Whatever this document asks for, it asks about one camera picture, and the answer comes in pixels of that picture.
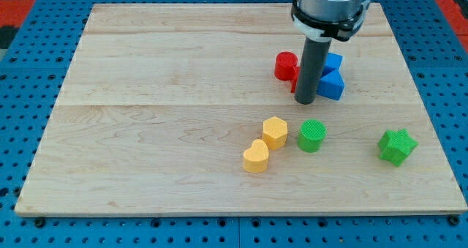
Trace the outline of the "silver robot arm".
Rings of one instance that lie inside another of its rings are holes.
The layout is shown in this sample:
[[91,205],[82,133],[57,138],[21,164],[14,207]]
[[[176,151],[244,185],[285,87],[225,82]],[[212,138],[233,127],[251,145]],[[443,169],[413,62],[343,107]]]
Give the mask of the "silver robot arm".
[[346,42],[363,25],[369,0],[292,0],[294,26],[308,39]]

